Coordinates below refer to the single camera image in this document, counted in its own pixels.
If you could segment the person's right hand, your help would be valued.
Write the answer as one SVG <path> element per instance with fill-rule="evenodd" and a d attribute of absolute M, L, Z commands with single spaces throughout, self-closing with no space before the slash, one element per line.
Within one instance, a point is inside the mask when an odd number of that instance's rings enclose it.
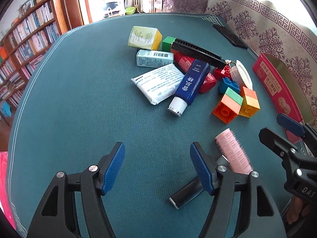
<path fill-rule="evenodd" d="M 300 216 L 307 216 L 311 209 L 312 206 L 310 204 L 306 204 L 303 200 L 293 195 L 287 210 L 286 222 L 289 225 L 296 222 Z"/>

